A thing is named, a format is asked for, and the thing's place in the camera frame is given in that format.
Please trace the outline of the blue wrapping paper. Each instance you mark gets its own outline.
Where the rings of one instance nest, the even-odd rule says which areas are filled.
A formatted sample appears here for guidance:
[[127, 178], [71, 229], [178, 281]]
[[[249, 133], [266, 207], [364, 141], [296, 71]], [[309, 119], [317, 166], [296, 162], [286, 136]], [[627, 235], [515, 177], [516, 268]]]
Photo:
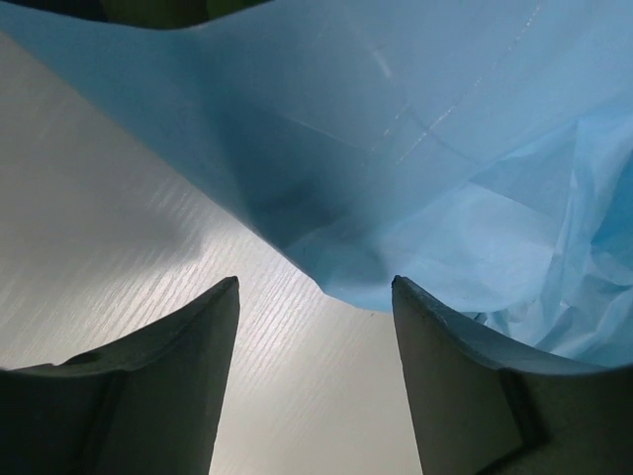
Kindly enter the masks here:
[[328, 295], [395, 276], [538, 349], [632, 360], [628, 1], [270, 1], [1, 29]]

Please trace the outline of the artificial flower bunch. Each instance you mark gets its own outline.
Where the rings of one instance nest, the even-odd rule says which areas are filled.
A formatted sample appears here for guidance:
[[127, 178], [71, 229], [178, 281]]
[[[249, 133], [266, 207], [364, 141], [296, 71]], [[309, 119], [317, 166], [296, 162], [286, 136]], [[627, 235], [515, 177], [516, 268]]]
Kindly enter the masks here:
[[109, 22], [134, 27], [174, 30], [262, 4], [259, 0], [104, 0]]

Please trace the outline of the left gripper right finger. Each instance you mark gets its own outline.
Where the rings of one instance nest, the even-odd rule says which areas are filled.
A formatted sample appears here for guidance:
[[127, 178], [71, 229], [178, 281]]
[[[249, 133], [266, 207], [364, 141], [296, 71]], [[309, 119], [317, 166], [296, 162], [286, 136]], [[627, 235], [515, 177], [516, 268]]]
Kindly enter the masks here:
[[632, 369], [520, 343], [397, 277], [392, 305], [426, 474], [628, 474]]

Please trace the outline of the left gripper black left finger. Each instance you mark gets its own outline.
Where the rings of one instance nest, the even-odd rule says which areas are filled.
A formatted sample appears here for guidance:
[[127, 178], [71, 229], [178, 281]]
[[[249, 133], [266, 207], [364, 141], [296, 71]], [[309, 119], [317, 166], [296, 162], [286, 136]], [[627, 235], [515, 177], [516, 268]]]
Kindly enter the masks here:
[[239, 319], [226, 278], [59, 365], [1, 373], [5, 474], [205, 474]]

